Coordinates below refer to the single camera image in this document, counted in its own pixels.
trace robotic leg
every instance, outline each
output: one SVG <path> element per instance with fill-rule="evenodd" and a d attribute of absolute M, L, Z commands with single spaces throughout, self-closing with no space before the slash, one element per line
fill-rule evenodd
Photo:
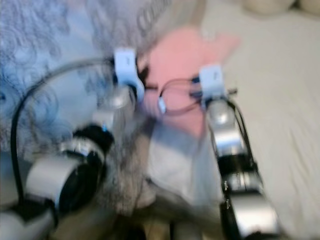
<path fill-rule="evenodd" d="M 241 113 L 226 94 L 219 68 L 204 68 L 200 73 L 202 83 L 210 72 L 217 78 L 215 82 L 209 79 L 215 95 L 206 102 L 206 119 L 221 174 L 224 203 L 220 213 L 225 236 L 229 240 L 278 236 L 277 214 L 264 197 Z"/>
<path fill-rule="evenodd" d="M 114 138 L 131 120 L 135 101 L 140 101 L 144 94 L 135 51 L 119 49 L 114 64 L 119 87 L 107 96 L 108 106 L 94 114 L 92 123 L 76 130 L 70 141 L 62 143 L 60 151 L 36 160 L 28 173 L 22 200 L 0 212 L 0 240 L 42 240 L 55 229 L 60 217 L 93 198 L 106 173 L 105 159 Z M 129 86 L 134 87 L 135 96 Z"/>

